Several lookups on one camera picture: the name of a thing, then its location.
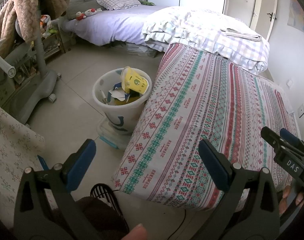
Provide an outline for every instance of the hand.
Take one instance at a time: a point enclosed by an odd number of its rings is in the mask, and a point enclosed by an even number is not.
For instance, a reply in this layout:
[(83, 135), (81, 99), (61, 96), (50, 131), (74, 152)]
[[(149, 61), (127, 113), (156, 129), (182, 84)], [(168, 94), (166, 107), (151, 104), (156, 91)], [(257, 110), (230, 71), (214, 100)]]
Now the hand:
[(148, 232), (142, 224), (137, 225), (122, 240), (148, 240)]
[[(288, 208), (286, 200), (287, 200), (287, 197), (289, 194), (290, 194), (290, 185), (287, 185), (283, 191), (283, 198), (279, 203), (279, 214), (280, 215), (282, 215)], [(303, 192), (300, 192), (296, 197), (295, 204), (298, 205), (302, 201), (303, 197), (304, 197)]]

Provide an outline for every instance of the wall decoration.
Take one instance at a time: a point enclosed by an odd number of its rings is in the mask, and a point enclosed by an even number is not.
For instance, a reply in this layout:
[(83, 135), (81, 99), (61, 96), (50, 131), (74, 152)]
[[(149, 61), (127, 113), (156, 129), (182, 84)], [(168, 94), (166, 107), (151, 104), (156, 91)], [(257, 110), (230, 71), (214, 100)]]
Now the wall decoration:
[(304, 11), (297, 0), (290, 0), (290, 14), (287, 25), (304, 33)]

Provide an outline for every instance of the light switch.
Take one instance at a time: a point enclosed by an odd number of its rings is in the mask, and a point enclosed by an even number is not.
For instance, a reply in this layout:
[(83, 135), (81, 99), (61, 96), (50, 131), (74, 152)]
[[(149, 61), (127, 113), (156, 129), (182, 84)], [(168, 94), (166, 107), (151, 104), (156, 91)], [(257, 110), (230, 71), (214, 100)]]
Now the light switch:
[(287, 81), (287, 86), (290, 88), (293, 85), (293, 81), (290, 79)]
[(298, 108), (298, 117), (301, 118), (304, 114), (304, 104)]

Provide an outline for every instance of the checkered pillow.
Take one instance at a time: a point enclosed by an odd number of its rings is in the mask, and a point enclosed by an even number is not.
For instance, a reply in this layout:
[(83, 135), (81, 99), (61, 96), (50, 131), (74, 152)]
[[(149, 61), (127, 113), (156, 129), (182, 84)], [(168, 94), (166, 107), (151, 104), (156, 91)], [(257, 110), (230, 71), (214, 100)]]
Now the checkered pillow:
[(97, 2), (108, 10), (126, 9), (141, 5), (138, 0), (97, 0)]

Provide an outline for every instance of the tile floor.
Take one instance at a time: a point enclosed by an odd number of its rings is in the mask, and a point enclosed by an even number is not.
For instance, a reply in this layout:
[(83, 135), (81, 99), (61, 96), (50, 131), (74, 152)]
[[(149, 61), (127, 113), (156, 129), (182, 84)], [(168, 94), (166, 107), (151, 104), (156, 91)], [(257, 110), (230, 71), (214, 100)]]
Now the tile floor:
[[(67, 157), (91, 138), (97, 145), (97, 154), (79, 188), (72, 192), (77, 200), (88, 196), (96, 183), (113, 187), (111, 179), (118, 168), (123, 152), (116, 150), (98, 138), (97, 124), (103, 118), (102, 111), (92, 99), (92, 87), (104, 73), (127, 65), (156, 76), (162, 54), (156, 58), (130, 56), (125, 48), (97, 47), (89, 43), (77, 43), (71, 51), (48, 63), (62, 74), (54, 89), (54, 104), (42, 100), (28, 120), (31, 129), (44, 136), (47, 164), (63, 163)], [(149, 240), (166, 240), (180, 225), (184, 210), (164, 206), (116, 192), (121, 209), (131, 228), (142, 223), (148, 230)], [(185, 222), (173, 239), (188, 240), (209, 216), (208, 212), (187, 211)]]

